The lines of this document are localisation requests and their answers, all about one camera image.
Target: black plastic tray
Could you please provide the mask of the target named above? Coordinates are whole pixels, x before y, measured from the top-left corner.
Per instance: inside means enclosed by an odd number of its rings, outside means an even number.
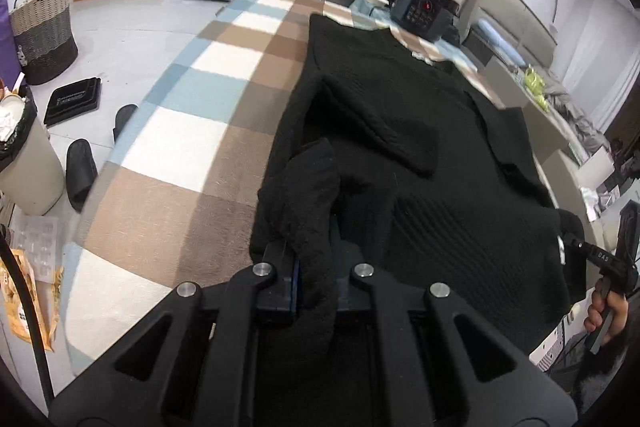
[[[51,93],[44,125],[54,125],[94,110],[100,102],[100,78],[86,78]]]

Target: plaid blanket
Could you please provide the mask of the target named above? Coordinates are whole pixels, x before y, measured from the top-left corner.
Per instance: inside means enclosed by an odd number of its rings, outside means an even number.
[[[76,373],[185,280],[251,263],[257,191],[321,13],[389,27],[321,0],[234,0],[187,45],[118,138],[66,245],[62,321]],[[443,60],[395,26],[418,60]],[[497,103],[475,71],[470,82]]]

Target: black slipper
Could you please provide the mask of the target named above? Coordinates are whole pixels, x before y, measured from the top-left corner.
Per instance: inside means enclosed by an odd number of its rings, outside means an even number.
[[[84,138],[76,140],[66,151],[66,194],[76,212],[82,210],[97,177],[98,169],[89,142]]]
[[[134,103],[130,103],[129,105],[124,105],[119,108],[116,113],[116,127],[113,128],[113,141],[115,142],[120,136],[120,133],[124,129],[124,126],[131,118],[131,115],[135,113],[138,106]]]

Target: metal screw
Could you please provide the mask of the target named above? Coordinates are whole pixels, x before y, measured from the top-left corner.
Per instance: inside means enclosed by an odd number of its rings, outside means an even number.
[[[434,282],[429,286],[429,291],[434,297],[442,299],[443,297],[449,296],[451,288],[449,288],[444,282]]]
[[[373,275],[373,267],[367,263],[356,264],[353,271],[358,277],[371,277]]]
[[[271,273],[271,265],[269,263],[254,264],[253,270],[258,277],[266,277]]]
[[[196,285],[192,282],[183,282],[175,289],[180,297],[191,297],[196,293]]]

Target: white curtain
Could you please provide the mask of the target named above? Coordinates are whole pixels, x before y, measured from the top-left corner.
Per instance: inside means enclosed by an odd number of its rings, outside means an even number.
[[[640,72],[640,20],[616,0],[579,0],[571,18],[551,69],[604,132]]]

